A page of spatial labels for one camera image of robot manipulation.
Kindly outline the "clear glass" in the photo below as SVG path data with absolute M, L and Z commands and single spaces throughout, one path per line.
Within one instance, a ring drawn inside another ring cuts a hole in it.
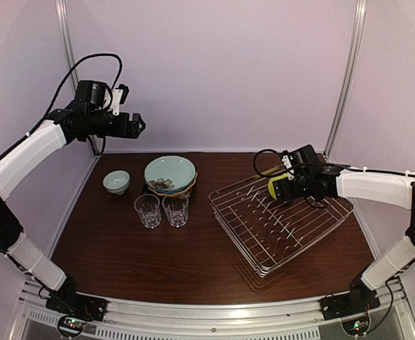
M 148 229 L 154 229 L 161 223 L 160 200 L 152 194 L 144 194 L 138 197 L 134 203 L 141 223 Z
M 179 228 L 187 223 L 188 204 L 189 200 L 186 195 L 167 196 L 163 199 L 162 206 L 171 226 Z

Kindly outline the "yellow polka dot plate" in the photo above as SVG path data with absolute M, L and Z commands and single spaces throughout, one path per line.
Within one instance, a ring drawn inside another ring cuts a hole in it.
M 147 184 L 145 188 L 150 192 L 160 197 L 177 197 L 181 195 L 189 196 L 195 187 L 195 183 L 184 188 L 176 189 L 174 185 L 153 187 Z

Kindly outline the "white grid pattern bowl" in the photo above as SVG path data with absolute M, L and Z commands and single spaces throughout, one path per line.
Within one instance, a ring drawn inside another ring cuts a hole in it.
M 130 175 L 126 171 L 115 170 L 104 176 L 102 184 L 107 192 L 122 195 L 130 185 Z

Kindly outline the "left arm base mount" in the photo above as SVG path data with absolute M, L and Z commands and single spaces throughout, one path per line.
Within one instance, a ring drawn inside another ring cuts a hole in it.
M 83 319 L 86 321 L 102 322 L 107 308 L 107 300 L 76 293 L 72 297 L 63 297 L 51 294 L 45 306 L 62 314 Z

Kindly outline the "pale green flower plate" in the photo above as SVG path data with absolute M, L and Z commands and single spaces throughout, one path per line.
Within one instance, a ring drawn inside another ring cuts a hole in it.
M 144 170 L 145 183 L 163 191 L 185 188 L 195 175 L 196 168 L 190 160 L 174 155 L 158 157 Z

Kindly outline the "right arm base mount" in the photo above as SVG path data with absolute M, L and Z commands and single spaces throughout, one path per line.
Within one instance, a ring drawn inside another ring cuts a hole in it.
M 319 304 L 325 321 L 364 314 L 381 305 L 378 297 L 371 296 L 365 302 L 357 302 L 353 300 L 350 293 L 326 295 Z

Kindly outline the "blue polka dot plate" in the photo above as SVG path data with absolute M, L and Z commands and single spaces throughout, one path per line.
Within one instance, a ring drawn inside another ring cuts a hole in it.
M 191 191 L 193 189 L 194 185 L 196 184 L 197 178 L 198 178 L 198 172 L 195 173 L 195 176 L 193 177 L 193 180 L 187 186 L 185 186 L 183 188 L 180 188 L 180 189 L 163 190 L 163 189 L 160 189 L 160 188 L 152 187 L 149 184 L 147 185 L 147 188 L 151 192 L 156 193 L 157 195 L 177 196 L 179 194 L 184 194 L 184 193 L 187 193 L 187 192 Z

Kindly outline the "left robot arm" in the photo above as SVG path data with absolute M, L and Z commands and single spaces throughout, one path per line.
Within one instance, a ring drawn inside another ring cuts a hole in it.
M 47 113 L 36 128 L 0 157 L 0 252 L 56 292 L 56 304 L 68 315 L 82 309 L 81 296 L 67 287 L 69 276 L 26 235 L 6 201 L 37 166 L 74 140 L 84 142 L 91 135 L 138 138 L 146 127 L 141 115 L 120 109 L 128 93 L 124 84 L 112 89 L 104 82 L 80 81 L 73 101 Z

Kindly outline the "lime green bowl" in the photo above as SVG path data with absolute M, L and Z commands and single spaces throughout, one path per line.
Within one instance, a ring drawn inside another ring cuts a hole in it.
M 275 176 L 268 181 L 268 192 L 274 200 L 283 203 L 289 200 L 289 185 L 290 180 L 287 174 Z

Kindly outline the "black square floral plate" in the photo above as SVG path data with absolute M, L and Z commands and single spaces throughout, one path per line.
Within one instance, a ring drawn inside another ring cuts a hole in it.
M 191 190 L 191 191 L 189 191 L 189 192 L 187 192 L 187 193 L 184 193 L 184 194 L 179 194 L 179 195 L 157 195 L 156 193 L 153 193 L 153 192 L 151 192 L 148 188 L 147 188 L 147 184 L 145 184 L 145 185 L 143 185 L 143 188 L 142 188 L 142 194 L 147 194 L 147 193 L 149 193 L 149 194 L 153 194 L 153 195 L 156 195 L 156 196 L 159 196 L 159 197 L 162 197 L 162 198 L 164 198 L 164 197 L 173 197 L 173 198 L 175 198 L 175 197 L 179 197 L 179 196 L 186 196 L 186 197 L 188 197 L 188 198 L 190 198 L 191 196 L 193 196 L 193 192 L 194 192 L 194 187 L 193 187 L 193 189 Z

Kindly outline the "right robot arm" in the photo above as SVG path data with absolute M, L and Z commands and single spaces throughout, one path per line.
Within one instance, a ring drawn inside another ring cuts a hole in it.
M 277 201 L 345 198 L 358 209 L 366 237 L 379 254 L 344 297 L 349 312 L 360 312 L 385 281 L 415 262 L 415 172 L 326 163 L 310 144 L 278 156 L 283 170 L 269 181 Z

